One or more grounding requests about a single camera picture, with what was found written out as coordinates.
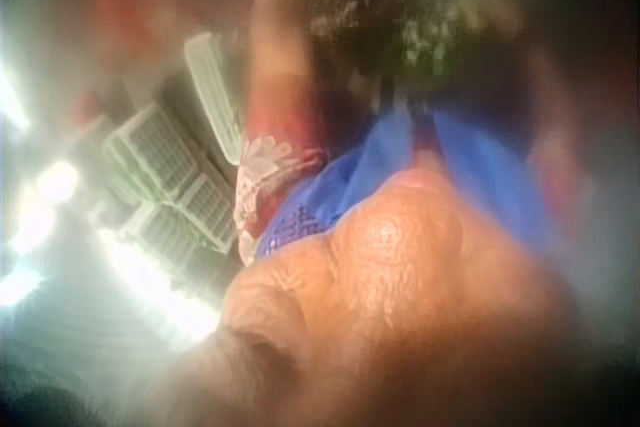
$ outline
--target blue sari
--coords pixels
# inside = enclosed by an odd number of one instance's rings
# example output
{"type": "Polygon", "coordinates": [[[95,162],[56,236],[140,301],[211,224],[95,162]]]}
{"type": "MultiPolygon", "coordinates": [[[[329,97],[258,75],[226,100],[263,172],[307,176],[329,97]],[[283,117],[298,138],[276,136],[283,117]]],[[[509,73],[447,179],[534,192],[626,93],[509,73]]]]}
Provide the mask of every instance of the blue sari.
{"type": "Polygon", "coordinates": [[[407,169],[425,121],[435,127],[446,167],[461,195],[533,253],[545,250],[552,238],[550,216],[522,155],[486,130],[449,114],[411,116],[395,111],[380,117],[358,145],[319,174],[298,182],[262,235],[256,259],[331,229],[385,180],[407,169]]]}

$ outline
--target fluorescent light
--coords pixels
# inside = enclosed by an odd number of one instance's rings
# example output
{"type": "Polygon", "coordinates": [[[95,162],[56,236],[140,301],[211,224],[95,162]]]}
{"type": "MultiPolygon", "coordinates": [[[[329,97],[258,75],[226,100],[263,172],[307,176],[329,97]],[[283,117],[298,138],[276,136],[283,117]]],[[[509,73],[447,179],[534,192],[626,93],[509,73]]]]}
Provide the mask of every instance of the fluorescent light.
{"type": "Polygon", "coordinates": [[[31,121],[22,107],[18,93],[7,75],[4,65],[0,67],[0,111],[21,131],[26,131],[31,126],[31,121]]]}
{"type": "Polygon", "coordinates": [[[42,276],[29,269],[18,269],[0,281],[0,305],[12,307],[33,292],[42,276]]]}
{"type": "Polygon", "coordinates": [[[78,171],[69,162],[56,162],[36,181],[40,194],[51,204],[68,201],[78,186],[78,171]]]}
{"type": "Polygon", "coordinates": [[[24,255],[39,247],[53,232],[56,212],[44,200],[35,198],[20,212],[18,232],[10,245],[24,255]]]}
{"type": "Polygon", "coordinates": [[[142,248],[120,242],[106,229],[101,229],[98,235],[111,265],[129,288],[148,305],[161,311],[189,341],[197,342],[216,329],[218,313],[204,302],[172,290],[169,276],[142,248]]]}

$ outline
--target person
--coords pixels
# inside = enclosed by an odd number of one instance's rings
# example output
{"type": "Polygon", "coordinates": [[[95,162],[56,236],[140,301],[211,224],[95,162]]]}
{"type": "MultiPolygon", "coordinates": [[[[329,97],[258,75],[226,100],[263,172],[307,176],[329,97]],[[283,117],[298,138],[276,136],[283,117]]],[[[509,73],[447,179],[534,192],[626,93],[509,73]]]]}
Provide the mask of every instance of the person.
{"type": "Polygon", "coordinates": [[[152,424],[549,424],[580,349],[535,171],[446,111],[327,114],[303,1],[254,2],[247,267],[152,424]]]}

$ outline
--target blue cloth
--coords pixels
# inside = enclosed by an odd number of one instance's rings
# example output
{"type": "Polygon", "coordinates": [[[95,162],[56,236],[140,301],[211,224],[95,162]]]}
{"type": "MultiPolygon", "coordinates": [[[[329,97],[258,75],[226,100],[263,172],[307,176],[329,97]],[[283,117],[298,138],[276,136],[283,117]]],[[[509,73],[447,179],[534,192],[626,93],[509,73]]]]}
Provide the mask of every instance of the blue cloth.
{"type": "Polygon", "coordinates": [[[351,207],[373,194],[413,159],[417,128],[430,115],[447,169],[461,195],[493,215],[534,253],[551,239],[550,216],[526,159],[477,126],[445,113],[382,116],[364,140],[301,180],[261,237],[256,259],[307,235],[332,228],[351,207]]]}

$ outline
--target skin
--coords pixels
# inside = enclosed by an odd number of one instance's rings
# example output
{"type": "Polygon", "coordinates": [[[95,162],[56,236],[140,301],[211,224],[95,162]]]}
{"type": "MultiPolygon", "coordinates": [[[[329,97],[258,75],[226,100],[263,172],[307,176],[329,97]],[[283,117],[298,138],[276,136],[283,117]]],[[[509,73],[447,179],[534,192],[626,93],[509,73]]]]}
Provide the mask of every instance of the skin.
{"type": "Polygon", "coordinates": [[[154,425],[541,420],[572,355],[567,296],[424,157],[244,270],[159,387],[154,425]]]}

